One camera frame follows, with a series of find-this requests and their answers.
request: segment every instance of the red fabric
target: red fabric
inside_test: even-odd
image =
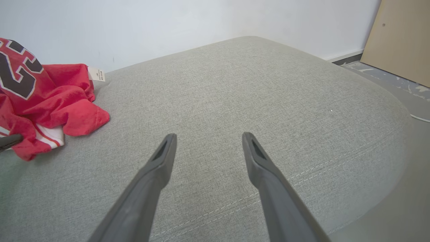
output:
[[[40,67],[39,73],[31,71],[26,60],[34,61],[37,66],[37,59],[25,49],[21,53],[13,50],[13,44],[10,40],[0,38],[0,58],[1,54],[8,56],[8,69],[12,70],[15,80],[20,80],[23,73],[21,68],[35,78],[33,92],[22,96],[12,90],[17,90],[14,86],[5,88],[6,78],[2,75],[0,126],[9,130],[9,134],[23,135],[24,141],[12,148],[19,157],[29,161],[37,153],[51,150],[49,145],[36,139],[33,123],[47,128],[63,125],[65,134],[80,136],[90,134],[109,121],[109,114],[91,103],[95,100],[94,86],[88,78],[86,65],[42,65],[43,69]],[[5,63],[0,62],[0,65],[0,71],[5,71]]]

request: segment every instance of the baseboard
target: baseboard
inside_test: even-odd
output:
[[[354,52],[351,52],[351,53],[348,53],[348,54],[345,54],[345,55],[341,55],[341,56],[337,56],[337,57],[332,57],[332,58],[326,59],[326,61],[336,62],[338,60],[346,59],[346,58],[351,57],[351,56],[356,56],[356,55],[359,55],[359,54],[363,54],[363,51],[364,51],[364,49],[360,49],[360,50],[357,50],[357,51],[354,51]]]

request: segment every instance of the white wall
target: white wall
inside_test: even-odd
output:
[[[364,48],[380,0],[13,0],[0,37],[42,64],[112,71],[233,37],[256,35],[323,59]]]

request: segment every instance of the gray fabric upholstery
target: gray fabric upholstery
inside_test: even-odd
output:
[[[410,117],[339,66],[240,37],[106,74],[111,120],[24,162],[0,154],[0,240],[85,241],[167,134],[178,135],[152,241],[265,241],[241,135],[252,132],[326,232],[362,216],[407,163]]]

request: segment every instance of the wooden board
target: wooden board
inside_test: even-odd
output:
[[[361,62],[430,87],[430,0],[382,0]]]

